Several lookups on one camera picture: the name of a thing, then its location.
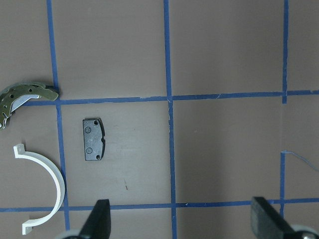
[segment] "white semicircular bracket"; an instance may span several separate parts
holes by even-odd
[[[26,235],[30,231],[32,231],[32,227],[45,223],[50,218],[52,218],[53,215],[59,210],[64,199],[65,186],[64,186],[64,180],[60,170],[48,158],[38,153],[26,152],[23,144],[17,144],[16,146],[13,147],[13,150],[14,150],[15,158],[28,159],[40,164],[43,168],[45,168],[49,172],[51,177],[53,178],[55,186],[56,186],[56,202],[53,207],[53,210],[47,216],[43,218],[30,219],[26,221],[25,223],[23,223],[22,235]]]

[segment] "blue grid line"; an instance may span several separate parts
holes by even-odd
[[[217,100],[229,98],[254,98],[254,97],[283,97],[284,92],[243,92],[243,93],[222,93],[207,95],[181,95],[181,96],[151,96],[151,97],[119,97],[100,99],[78,99],[56,101],[29,101],[23,106],[57,106],[57,105],[85,105],[102,103],[132,103],[132,102],[159,102],[159,101],[189,101],[189,100]],[[287,96],[319,95],[319,90],[287,91]]]
[[[47,0],[46,5],[47,5],[47,17],[48,17],[48,30],[49,30],[50,52],[51,52],[53,86],[56,89],[59,89],[58,70],[57,70],[57,62],[56,62],[56,54],[55,54],[52,1]],[[69,230],[70,229],[70,219],[69,219],[69,205],[68,205],[68,193],[67,193],[64,146],[63,146],[62,114],[61,114],[61,105],[59,105],[59,104],[56,105],[56,117],[57,117],[58,141],[59,141],[59,152],[60,152],[60,167],[61,167],[62,176],[64,178],[64,182],[65,182],[65,196],[64,196],[64,200],[63,200],[64,221],[65,221],[65,229]]]
[[[284,0],[284,42],[283,42],[283,104],[287,103],[289,0]]]
[[[51,212],[53,207],[29,207],[29,208],[0,208],[0,213],[17,213],[17,212]]]
[[[279,97],[283,96],[283,92],[243,92],[243,93],[222,93],[211,95],[184,95],[173,96],[174,101],[187,100],[208,100],[208,99],[229,99],[229,98],[247,98],[247,97]]]
[[[285,210],[285,152],[280,153],[280,215],[284,216]]]
[[[319,95],[319,90],[303,90],[303,91],[287,91],[288,96],[308,96],[308,95]]]
[[[267,200],[270,204],[296,204],[296,203],[319,203],[319,198],[296,198],[296,199],[270,199]],[[232,201],[232,202],[207,202],[207,203],[171,203],[163,204],[136,204],[136,205],[111,205],[111,210],[125,209],[156,209],[156,208],[215,208],[215,207],[234,207],[234,206],[249,206],[251,201]],[[0,208],[0,213],[11,212],[50,212],[53,207],[26,207],[26,208]],[[91,211],[93,206],[73,206],[68,207],[69,211]]]
[[[48,17],[48,29],[49,29],[49,41],[50,41],[50,52],[51,52],[51,66],[52,66],[53,86],[56,89],[59,89],[58,71],[57,71],[56,55],[55,55],[52,1],[51,0],[47,0],[46,1],[46,9],[47,9],[47,17]]]
[[[165,73],[166,92],[168,101],[168,125],[169,125],[169,155],[170,155],[170,198],[171,198],[171,229],[172,239],[177,238],[176,225],[176,193],[175,193],[175,159],[174,159],[174,120],[173,99],[170,75],[170,43],[169,43],[169,0],[163,0],[164,4],[164,39],[165,39]]]
[[[64,218],[65,218],[65,229],[70,230],[70,219],[69,219],[69,202],[68,202],[68,190],[66,184],[66,169],[65,169],[65,158],[64,158],[64,144],[63,144],[63,127],[62,127],[62,112],[61,106],[56,106],[57,109],[57,127],[58,127],[58,141],[60,151],[60,167],[61,173],[65,182],[65,196],[63,200],[64,207]]]

